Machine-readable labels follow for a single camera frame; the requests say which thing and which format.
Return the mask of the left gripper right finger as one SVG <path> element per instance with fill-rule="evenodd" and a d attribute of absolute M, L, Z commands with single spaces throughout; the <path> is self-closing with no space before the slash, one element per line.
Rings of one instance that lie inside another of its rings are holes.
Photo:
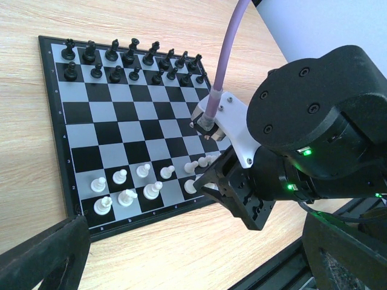
<path fill-rule="evenodd" d="M 307 214 L 302 243 L 318 289 L 386 289 L 386 221 Z"/>

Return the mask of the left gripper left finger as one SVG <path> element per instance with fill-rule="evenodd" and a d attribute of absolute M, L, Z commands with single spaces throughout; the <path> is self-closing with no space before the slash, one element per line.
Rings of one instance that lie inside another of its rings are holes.
<path fill-rule="evenodd" d="M 77 289 L 90 245 L 86 218 L 68 217 L 1 254 L 1 289 Z"/>

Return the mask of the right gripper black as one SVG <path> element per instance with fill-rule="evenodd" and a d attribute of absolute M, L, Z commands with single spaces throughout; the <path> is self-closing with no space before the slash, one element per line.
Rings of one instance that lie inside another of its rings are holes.
<path fill-rule="evenodd" d="M 228 147 L 196 180 L 196 191 L 240 218 L 248 230 L 261 231 L 275 201 L 284 196 L 285 158 L 260 147 L 250 168 L 242 168 Z"/>

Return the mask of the white pawn off board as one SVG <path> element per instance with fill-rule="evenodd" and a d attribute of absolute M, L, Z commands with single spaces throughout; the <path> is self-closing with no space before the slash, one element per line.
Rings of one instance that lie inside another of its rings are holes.
<path fill-rule="evenodd" d="M 207 155 L 205 157 L 200 157 L 198 159 L 198 165 L 202 168 L 207 167 L 212 162 L 212 157 L 210 155 Z"/>

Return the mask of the white pawn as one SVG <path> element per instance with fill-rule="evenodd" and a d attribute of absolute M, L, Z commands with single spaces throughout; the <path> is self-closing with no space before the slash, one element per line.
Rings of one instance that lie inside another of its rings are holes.
<path fill-rule="evenodd" d="M 186 173 L 193 173 L 195 169 L 198 167 L 198 165 L 199 165 L 198 161 L 192 161 L 192 162 L 186 163 L 184 165 L 184 171 Z"/>
<path fill-rule="evenodd" d="M 175 172 L 175 167 L 174 166 L 167 166 L 167 167 L 163 167 L 161 170 L 160 170 L 160 176 L 163 178 L 163 179 L 169 179 L 171 178 L 172 174 Z"/>
<path fill-rule="evenodd" d="M 93 192 L 103 192 L 106 187 L 106 179 L 104 177 L 96 178 L 91 182 L 90 187 Z"/>

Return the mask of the white knight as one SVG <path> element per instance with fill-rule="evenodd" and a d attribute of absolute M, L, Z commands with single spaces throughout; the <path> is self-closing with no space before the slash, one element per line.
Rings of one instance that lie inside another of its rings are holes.
<path fill-rule="evenodd" d="M 137 197 L 138 194 L 136 192 L 126 189 L 118 195 L 118 202 L 123 207 L 129 207 Z"/>

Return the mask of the white bishop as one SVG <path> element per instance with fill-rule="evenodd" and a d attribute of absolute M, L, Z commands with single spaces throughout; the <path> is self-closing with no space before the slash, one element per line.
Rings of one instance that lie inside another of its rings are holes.
<path fill-rule="evenodd" d="M 147 184 L 143 189 L 143 194 L 146 199 L 153 200 L 159 196 L 162 188 L 163 183 L 161 181 L 156 181 L 155 183 Z"/>

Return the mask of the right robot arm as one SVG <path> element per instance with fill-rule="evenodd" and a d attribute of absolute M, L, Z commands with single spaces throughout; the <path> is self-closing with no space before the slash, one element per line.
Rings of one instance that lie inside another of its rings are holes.
<path fill-rule="evenodd" d="M 221 95 L 230 146 L 194 182 L 250 230 L 276 201 L 386 196 L 386 78 L 360 47 L 272 70 L 244 104 Z"/>

